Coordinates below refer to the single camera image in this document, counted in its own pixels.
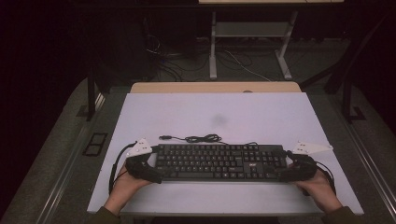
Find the person's right hand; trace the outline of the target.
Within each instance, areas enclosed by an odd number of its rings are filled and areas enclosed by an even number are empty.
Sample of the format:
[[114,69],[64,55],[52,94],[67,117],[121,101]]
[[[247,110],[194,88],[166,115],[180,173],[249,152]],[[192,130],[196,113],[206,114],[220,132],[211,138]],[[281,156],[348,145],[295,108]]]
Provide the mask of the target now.
[[316,171],[313,178],[305,181],[296,181],[295,185],[306,190],[316,205],[325,212],[331,212],[342,206],[333,192],[325,174]]

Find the black floor socket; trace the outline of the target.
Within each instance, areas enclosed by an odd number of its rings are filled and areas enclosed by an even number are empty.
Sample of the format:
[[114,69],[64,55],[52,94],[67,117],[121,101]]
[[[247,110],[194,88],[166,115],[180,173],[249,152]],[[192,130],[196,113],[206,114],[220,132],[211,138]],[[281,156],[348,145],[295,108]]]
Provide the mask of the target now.
[[107,133],[93,133],[88,145],[84,148],[82,155],[97,157],[101,154],[106,142]]

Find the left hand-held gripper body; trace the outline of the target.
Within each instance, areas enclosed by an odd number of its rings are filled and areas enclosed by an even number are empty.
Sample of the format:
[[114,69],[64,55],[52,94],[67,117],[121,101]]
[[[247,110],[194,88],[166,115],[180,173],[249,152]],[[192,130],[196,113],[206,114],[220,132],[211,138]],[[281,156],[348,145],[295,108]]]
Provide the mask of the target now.
[[161,184],[163,173],[148,163],[153,152],[154,149],[145,138],[138,140],[126,153],[125,167],[134,178]]

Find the white metal desk frame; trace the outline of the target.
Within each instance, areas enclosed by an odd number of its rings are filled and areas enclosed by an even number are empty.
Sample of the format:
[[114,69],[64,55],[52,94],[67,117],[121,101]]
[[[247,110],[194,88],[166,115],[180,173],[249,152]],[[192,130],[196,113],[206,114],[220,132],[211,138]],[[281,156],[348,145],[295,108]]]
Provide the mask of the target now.
[[276,59],[285,79],[292,79],[290,69],[285,60],[285,53],[290,42],[291,34],[298,12],[293,11],[288,21],[218,21],[217,13],[212,13],[210,54],[209,54],[209,78],[216,80],[217,59],[216,39],[218,37],[280,37],[282,46],[275,51]]

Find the metal floor rail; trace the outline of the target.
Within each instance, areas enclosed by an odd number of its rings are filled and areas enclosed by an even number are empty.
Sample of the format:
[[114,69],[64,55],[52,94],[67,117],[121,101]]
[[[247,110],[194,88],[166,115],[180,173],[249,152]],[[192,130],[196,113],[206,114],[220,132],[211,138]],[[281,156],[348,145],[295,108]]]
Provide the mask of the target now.
[[347,121],[342,112],[339,110],[341,106],[335,98],[330,98],[332,108],[335,110],[338,118],[342,121],[345,126],[350,139],[352,140],[354,147],[356,148],[356,153],[358,154],[361,163],[363,164],[368,176],[372,180],[375,188],[383,201],[384,205],[387,207],[389,214],[396,223],[396,195],[393,193],[386,179],[380,173],[375,161],[371,157],[367,147],[363,144],[358,132],[354,128],[353,124]]
[[70,181],[75,162],[84,145],[85,139],[89,135],[89,131],[90,124],[84,124],[81,127],[77,139],[75,140],[75,143],[71,148],[71,152],[67,157],[64,168],[61,170],[58,178],[55,181],[55,184],[51,188],[49,192],[49,197],[46,200],[43,208],[41,209],[35,224],[50,224],[57,210],[57,207],[64,195],[64,191]]

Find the person's left hand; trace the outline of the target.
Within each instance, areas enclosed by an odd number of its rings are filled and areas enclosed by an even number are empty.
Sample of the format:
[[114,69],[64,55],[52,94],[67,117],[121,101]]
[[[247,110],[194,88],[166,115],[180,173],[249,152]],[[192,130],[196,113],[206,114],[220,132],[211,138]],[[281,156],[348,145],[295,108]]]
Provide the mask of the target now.
[[134,178],[128,173],[125,166],[122,166],[105,207],[121,210],[141,188],[149,184],[150,182],[147,180]]

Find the black metal stand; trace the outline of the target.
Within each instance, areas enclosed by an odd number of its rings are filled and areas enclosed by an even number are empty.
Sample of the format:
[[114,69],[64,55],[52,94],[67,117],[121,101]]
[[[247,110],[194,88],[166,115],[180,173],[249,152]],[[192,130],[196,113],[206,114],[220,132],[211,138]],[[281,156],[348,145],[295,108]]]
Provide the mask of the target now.
[[352,80],[347,78],[343,85],[342,115],[348,123],[354,120],[366,120],[358,106],[351,105]]

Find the black computer keyboard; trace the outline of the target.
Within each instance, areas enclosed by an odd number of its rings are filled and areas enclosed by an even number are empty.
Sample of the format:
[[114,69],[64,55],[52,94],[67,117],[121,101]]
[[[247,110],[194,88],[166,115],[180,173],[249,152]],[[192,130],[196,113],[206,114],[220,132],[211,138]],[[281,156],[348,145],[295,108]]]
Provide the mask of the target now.
[[159,145],[165,181],[278,182],[287,167],[281,145]]

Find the white board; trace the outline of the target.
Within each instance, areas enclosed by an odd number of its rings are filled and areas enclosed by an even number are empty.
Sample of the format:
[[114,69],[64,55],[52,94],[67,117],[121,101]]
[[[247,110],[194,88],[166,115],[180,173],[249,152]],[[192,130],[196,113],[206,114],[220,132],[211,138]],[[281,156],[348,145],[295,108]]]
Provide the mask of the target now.
[[[186,136],[219,135],[228,144],[298,143],[319,145],[314,159],[330,168],[340,201],[358,215],[361,205],[333,153],[308,97],[302,92],[130,93],[110,141],[88,205],[96,212],[108,196],[120,151],[145,138],[155,146],[162,136],[174,143]],[[302,216],[318,212],[311,198],[284,183],[162,182],[139,190],[124,207],[134,216]]]

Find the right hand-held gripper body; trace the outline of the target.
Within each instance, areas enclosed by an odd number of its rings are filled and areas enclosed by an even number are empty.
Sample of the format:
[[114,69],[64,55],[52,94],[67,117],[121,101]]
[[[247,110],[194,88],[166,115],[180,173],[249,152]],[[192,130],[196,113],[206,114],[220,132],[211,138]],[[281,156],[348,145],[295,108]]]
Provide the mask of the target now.
[[333,175],[331,171],[325,171],[318,166],[318,161],[312,158],[314,153],[332,150],[332,146],[323,146],[313,143],[299,141],[291,150],[294,155],[291,166],[278,168],[277,177],[281,182],[305,181],[314,177],[317,170],[320,170],[331,181]]

